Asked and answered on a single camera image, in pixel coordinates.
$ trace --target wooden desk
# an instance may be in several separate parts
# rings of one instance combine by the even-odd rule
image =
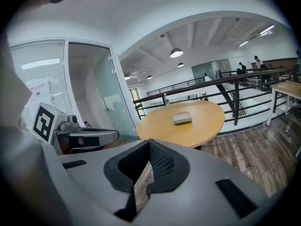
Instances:
[[[269,126],[272,120],[273,109],[274,109],[274,102],[275,102],[275,92],[287,94],[286,99],[286,107],[285,107],[285,115],[287,114],[288,104],[290,103],[290,96],[293,96],[299,100],[301,100],[301,84],[286,81],[280,84],[272,85],[272,103],[271,103],[271,110],[269,113],[269,119],[267,125]]]
[[[174,114],[189,112],[192,122],[174,125]],[[186,147],[196,147],[214,138],[222,129],[225,114],[209,101],[183,101],[161,107],[144,116],[137,127],[142,140],[159,139]]]

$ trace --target floor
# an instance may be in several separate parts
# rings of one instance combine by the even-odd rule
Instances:
[[[130,140],[118,140],[110,147]],[[301,119],[293,113],[273,120],[271,125],[258,126],[242,132],[216,136],[198,150],[214,154],[253,179],[269,196],[286,187],[291,180],[297,153],[301,146]],[[148,164],[135,185],[136,205],[139,211],[147,202],[146,186],[153,182]]]

